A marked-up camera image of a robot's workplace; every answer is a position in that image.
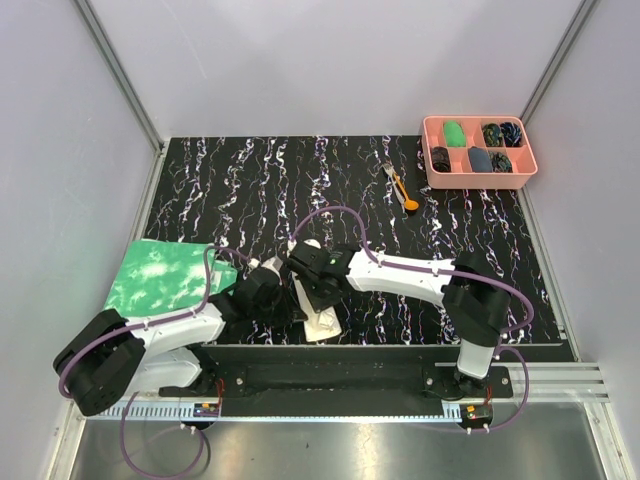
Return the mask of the white cloth napkin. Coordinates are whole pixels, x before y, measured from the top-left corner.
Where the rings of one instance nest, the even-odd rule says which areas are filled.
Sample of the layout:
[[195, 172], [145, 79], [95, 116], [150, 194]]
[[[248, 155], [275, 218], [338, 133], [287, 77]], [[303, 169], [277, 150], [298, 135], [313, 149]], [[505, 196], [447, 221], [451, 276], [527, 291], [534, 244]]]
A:
[[318, 342], [339, 336], [342, 328], [333, 307], [316, 312], [300, 280], [294, 276], [294, 287], [301, 310], [307, 315], [304, 321], [305, 337], [308, 342]]

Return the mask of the orange plastic spoon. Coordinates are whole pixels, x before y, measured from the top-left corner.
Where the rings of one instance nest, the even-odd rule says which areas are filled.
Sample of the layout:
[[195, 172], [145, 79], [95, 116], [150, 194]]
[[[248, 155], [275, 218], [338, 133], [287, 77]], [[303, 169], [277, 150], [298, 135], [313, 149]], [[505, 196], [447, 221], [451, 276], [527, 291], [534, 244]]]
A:
[[409, 213], [416, 213], [419, 209], [420, 205], [417, 201], [413, 200], [407, 193], [404, 184], [401, 182], [399, 175], [396, 173], [397, 183], [399, 185], [399, 189], [405, 198], [405, 206], [404, 209]]

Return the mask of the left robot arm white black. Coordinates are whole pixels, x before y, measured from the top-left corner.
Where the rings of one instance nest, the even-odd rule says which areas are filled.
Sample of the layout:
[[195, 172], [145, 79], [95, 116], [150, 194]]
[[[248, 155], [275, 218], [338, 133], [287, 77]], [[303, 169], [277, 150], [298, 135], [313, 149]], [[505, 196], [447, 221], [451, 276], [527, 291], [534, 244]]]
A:
[[196, 396], [215, 386], [216, 372], [191, 346], [216, 341], [226, 328], [260, 322], [280, 327], [307, 320], [273, 257], [218, 293], [207, 291], [192, 307], [169, 313], [124, 317], [99, 312], [55, 357], [60, 393], [83, 415], [101, 414], [123, 397], [165, 387]]

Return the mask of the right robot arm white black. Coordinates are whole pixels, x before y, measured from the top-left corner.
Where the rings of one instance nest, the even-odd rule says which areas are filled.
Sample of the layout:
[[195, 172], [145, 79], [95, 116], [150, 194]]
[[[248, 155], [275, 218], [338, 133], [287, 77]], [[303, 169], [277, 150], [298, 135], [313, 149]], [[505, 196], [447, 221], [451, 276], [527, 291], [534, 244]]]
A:
[[291, 241], [285, 264], [311, 307], [321, 312], [353, 292], [415, 298], [444, 309], [460, 339], [454, 384], [476, 396], [490, 383], [489, 367], [506, 327], [511, 294], [486, 276], [470, 254], [420, 260], [373, 254], [362, 247], [328, 250], [315, 240]]

